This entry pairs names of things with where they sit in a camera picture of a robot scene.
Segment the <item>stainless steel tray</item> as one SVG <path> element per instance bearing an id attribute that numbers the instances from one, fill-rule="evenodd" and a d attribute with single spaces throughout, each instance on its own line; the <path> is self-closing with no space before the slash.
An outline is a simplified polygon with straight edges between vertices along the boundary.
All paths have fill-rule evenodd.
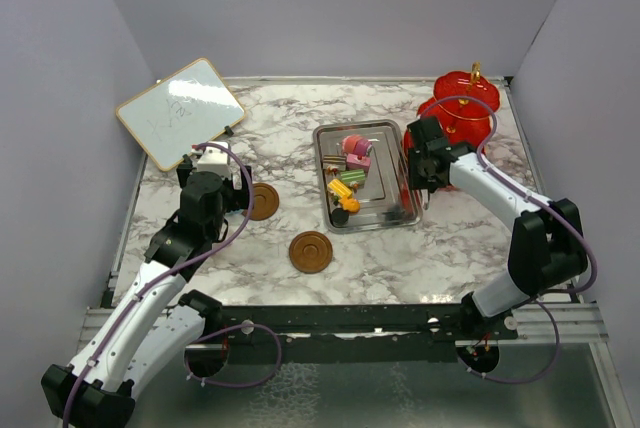
<path id="1" fill-rule="evenodd" d="M 345 156 L 341 142 L 353 134 L 371 141 L 371 166 L 365 184 L 353 190 L 360 211 L 350 214 L 346 226 L 335 227 L 330 215 L 340 208 L 340 203 L 327 192 L 327 184 L 338 179 L 340 172 L 324 172 L 321 159 L 325 155 Z M 408 187 L 409 170 L 402 150 L 401 130 L 395 122 L 374 120 L 322 125 L 314 130 L 312 140 L 323 216 L 331 231 L 346 234 L 413 225 L 420 221 L 422 196 Z"/>

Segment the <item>black mounting rail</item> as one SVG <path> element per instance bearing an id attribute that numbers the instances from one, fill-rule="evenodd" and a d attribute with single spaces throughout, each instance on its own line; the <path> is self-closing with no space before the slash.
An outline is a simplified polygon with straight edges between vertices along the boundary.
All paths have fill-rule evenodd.
<path id="1" fill-rule="evenodd" d="M 220 308 L 207 334 L 243 323 L 232 332 L 186 348 L 189 360 L 205 365 L 270 364 L 282 346 L 284 363 L 454 362 L 457 342 L 514 340 L 503 315 L 472 327 L 458 304 L 265 305 Z"/>

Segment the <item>brown layered cake slice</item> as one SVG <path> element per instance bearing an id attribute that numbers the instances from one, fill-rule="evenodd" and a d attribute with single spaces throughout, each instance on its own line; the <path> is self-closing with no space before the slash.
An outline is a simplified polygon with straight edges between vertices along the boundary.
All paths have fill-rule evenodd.
<path id="1" fill-rule="evenodd" d="M 347 169 L 344 155 L 325 155 L 321 159 L 322 169 L 326 173 L 338 173 Z"/>

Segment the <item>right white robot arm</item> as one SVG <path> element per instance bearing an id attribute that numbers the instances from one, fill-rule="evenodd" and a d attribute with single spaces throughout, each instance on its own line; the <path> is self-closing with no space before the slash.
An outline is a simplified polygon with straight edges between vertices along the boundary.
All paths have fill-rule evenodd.
<path id="1" fill-rule="evenodd" d="M 495 317 L 584 273 L 577 206 L 553 201 L 508 177 L 473 146 L 452 144 L 433 116 L 407 126 L 409 188 L 434 193 L 453 186 L 474 198 L 511 230 L 506 270 L 461 302 L 459 326 L 469 338 L 491 332 Z"/>

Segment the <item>metal tongs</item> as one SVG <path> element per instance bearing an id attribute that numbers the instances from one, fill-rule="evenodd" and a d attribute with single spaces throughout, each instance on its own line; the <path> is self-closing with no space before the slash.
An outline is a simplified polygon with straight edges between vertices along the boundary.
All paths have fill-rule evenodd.
<path id="1" fill-rule="evenodd" d="M 428 190 L 422 190 L 421 195 L 422 195 L 422 209 L 426 211 L 429 208 L 431 195 Z"/>

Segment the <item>black round cookie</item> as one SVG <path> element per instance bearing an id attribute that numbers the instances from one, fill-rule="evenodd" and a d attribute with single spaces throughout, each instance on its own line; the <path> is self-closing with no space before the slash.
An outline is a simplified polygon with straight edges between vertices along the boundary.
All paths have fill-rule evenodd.
<path id="1" fill-rule="evenodd" d="M 336 208 L 332 211 L 330 218 L 333 226 L 343 227 L 348 224 L 350 214 L 342 208 Z"/>

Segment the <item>orange fish-shaped pastry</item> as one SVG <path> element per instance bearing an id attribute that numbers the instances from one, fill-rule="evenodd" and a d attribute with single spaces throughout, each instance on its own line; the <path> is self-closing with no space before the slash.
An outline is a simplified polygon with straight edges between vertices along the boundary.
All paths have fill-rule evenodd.
<path id="1" fill-rule="evenodd" d="M 356 214 L 360 211 L 360 203 L 353 197 L 344 197 L 340 200 L 341 207 L 348 213 Z"/>

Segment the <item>green layered cake slice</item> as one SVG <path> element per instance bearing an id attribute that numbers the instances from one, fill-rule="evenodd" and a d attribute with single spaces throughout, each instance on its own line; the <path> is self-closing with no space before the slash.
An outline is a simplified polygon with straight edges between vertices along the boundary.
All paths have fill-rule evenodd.
<path id="1" fill-rule="evenodd" d="M 362 169 L 348 170 L 341 172 L 339 178 L 347 187 L 358 189 L 365 184 L 367 175 Z"/>

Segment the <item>pink cake with cherry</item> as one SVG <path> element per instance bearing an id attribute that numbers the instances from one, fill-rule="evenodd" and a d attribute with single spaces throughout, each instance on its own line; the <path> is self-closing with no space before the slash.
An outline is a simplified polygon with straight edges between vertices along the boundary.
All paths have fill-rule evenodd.
<path id="1" fill-rule="evenodd" d="M 363 170 L 369 172 L 371 166 L 371 158 L 368 156 L 358 156 L 350 153 L 346 156 L 346 167 L 348 171 Z"/>

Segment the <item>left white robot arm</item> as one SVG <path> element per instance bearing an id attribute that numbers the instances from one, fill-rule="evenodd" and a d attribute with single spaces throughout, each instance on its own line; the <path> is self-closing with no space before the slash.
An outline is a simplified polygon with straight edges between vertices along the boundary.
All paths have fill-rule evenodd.
<path id="1" fill-rule="evenodd" d="M 142 391 L 179 351 L 220 333 L 219 304 L 202 294 L 155 325 L 202 264 L 241 234 L 228 230 L 227 215 L 253 211 L 250 168 L 239 167 L 236 189 L 229 164 L 239 159 L 226 145 L 195 151 L 199 157 L 184 157 L 177 169 L 179 207 L 152 237 L 124 298 L 68 364 L 51 365 L 41 379 L 49 408 L 65 427 L 125 426 Z"/>

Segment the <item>brown wooden coaster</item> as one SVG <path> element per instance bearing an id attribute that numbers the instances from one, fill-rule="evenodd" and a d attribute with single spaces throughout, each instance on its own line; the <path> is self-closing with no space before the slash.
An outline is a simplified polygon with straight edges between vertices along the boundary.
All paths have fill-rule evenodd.
<path id="1" fill-rule="evenodd" d="M 276 189 L 267 183 L 254 183 L 254 205 L 250 219 L 262 221 L 273 216 L 279 208 L 279 195 Z"/>
<path id="2" fill-rule="evenodd" d="M 316 274 L 328 267 L 333 258 L 330 240 L 317 231 L 297 235 L 289 245 L 289 259 L 300 272 Z"/>

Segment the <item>red three-tier cake stand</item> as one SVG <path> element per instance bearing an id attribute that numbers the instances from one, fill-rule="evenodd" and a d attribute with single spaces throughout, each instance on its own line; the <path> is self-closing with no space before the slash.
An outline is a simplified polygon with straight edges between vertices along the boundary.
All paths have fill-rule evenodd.
<path id="1" fill-rule="evenodd" d="M 496 128 L 495 113 L 500 108 L 500 93 L 481 74 L 475 63 L 465 71 L 452 71 L 436 79 L 431 98 L 418 108 L 414 121 L 426 116 L 438 119 L 451 144 L 468 142 L 474 152 L 464 155 L 450 166 L 450 185 L 456 185 L 466 172 L 481 169 L 484 145 Z M 413 146 L 406 128 L 403 150 L 407 162 Z"/>

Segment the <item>whiteboard with yellow frame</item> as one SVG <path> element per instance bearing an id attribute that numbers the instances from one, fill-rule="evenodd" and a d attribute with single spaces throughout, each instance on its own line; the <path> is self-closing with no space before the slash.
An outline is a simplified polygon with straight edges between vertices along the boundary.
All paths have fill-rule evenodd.
<path id="1" fill-rule="evenodd" d="M 155 166 L 167 172 L 194 145 L 240 123 L 246 110 L 213 64 L 199 58 L 118 106 L 116 117 Z"/>

